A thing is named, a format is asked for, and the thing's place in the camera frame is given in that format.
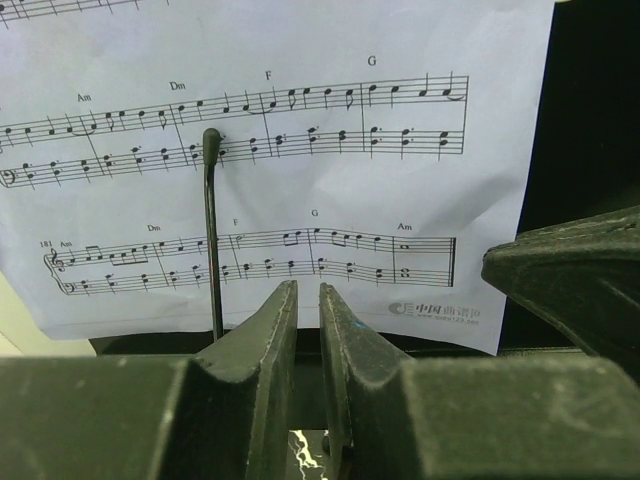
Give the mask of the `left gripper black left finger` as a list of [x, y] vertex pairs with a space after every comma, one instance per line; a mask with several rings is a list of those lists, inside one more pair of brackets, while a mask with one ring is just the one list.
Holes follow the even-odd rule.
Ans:
[[281, 479], [298, 316], [281, 283], [186, 356], [1, 362], [5, 479]]

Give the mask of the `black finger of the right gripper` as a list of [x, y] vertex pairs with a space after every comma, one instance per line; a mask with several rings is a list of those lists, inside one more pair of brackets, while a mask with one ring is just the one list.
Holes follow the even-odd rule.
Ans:
[[638, 207], [522, 233], [484, 254], [481, 277], [585, 353], [638, 369]]

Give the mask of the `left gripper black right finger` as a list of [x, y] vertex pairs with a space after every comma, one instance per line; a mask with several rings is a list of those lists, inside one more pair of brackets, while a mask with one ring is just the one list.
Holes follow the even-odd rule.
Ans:
[[584, 355], [416, 360], [322, 284], [338, 479], [635, 479], [639, 390]]

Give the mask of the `black music stand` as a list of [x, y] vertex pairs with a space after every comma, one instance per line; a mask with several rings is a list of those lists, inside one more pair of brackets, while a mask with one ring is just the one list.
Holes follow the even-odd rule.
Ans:
[[[533, 159], [518, 233], [639, 205], [639, 1], [566, 1], [554, 9]], [[499, 354], [582, 353], [507, 300]], [[486, 357], [467, 347], [382, 334], [415, 358]], [[89, 340], [97, 355], [191, 355], [212, 334]], [[326, 427], [318, 329], [297, 334], [290, 424]]]

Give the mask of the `sheet music page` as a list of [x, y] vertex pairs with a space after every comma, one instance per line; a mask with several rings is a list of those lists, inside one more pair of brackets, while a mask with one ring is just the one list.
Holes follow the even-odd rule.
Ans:
[[282, 280], [369, 326], [489, 354], [551, 1], [5, 1], [1, 270], [56, 340], [224, 324]]

